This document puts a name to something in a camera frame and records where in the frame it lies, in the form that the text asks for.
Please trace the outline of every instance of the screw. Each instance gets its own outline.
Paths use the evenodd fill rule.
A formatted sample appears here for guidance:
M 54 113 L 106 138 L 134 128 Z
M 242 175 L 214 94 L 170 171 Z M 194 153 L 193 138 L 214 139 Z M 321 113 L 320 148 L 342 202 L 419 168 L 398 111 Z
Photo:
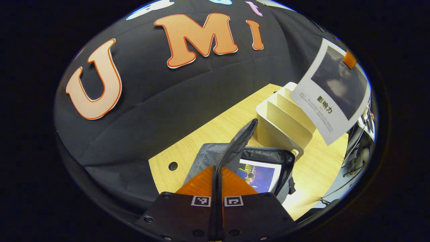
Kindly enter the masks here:
M 194 236 L 197 237 L 202 237 L 203 235 L 205 235 L 205 232 L 201 231 L 201 230 L 195 230 L 193 231 Z
M 238 236 L 240 234 L 239 230 L 230 230 L 230 232 L 228 232 L 231 236 Z
M 153 219 L 153 218 L 151 218 L 151 217 L 149 217 L 149 216 L 145 216 L 145 217 L 143 218 L 143 220 L 144 220 L 145 222 L 147 222 L 147 223 L 152 223 L 152 222 L 154 222 L 154 219 Z

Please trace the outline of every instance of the wooden table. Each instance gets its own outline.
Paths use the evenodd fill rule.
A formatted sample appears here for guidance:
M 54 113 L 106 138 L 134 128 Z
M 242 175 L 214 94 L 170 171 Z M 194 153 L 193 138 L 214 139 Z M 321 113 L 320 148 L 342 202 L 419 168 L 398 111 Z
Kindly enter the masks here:
M 204 143 L 229 143 L 243 126 L 257 117 L 256 106 L 279 89 L 280 86 L 273 84 L 263 87 L 151 158 L 149 165 L 158 192 L 176 192 L 200 147 Z M 294 220 L 311 209 L 333 184 L 341 168 L 347 142 L 348 135 L 344 134 L 327 146 L 318 130 L 315 131 L 303 156 L 294 165 L 296 192 L 283 202 Z M 248 146 L 262 147 L 255 137 L 249 140 Z M 170 171 L 168 166 L 173 161 L 178 163 L 178 168 Z

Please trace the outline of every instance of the desk file organizer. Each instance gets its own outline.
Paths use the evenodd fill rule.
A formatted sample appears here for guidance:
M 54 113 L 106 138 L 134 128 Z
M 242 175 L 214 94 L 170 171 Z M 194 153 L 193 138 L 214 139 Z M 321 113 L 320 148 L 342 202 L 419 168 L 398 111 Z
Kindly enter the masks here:
M 297 84 L 289 82 L 257 106 L 257 141 L 295 153 L 297 161 L 315 132 L 315 125 L 293 101 L 290 93 Z

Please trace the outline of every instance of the black bag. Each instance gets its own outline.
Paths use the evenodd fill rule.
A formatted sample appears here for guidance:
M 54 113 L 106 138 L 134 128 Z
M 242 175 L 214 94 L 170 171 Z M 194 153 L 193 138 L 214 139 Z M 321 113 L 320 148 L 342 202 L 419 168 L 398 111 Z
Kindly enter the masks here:
M 287 194 L 295 192 L 292 170 L 295 156 L 288 150 L 266 147 L 246 146 L 256 129 L 258 120 L 254 119 L 243 127 L 230 143 L 203 144 L 185 178 L 184 184 L 209 166 L 215 165 L 217 171 L 226 167 L 236 171 L 240 159 L 270 164 L 280 164 L 281 173 L 274 194 L 279 202 L 283 202 Z

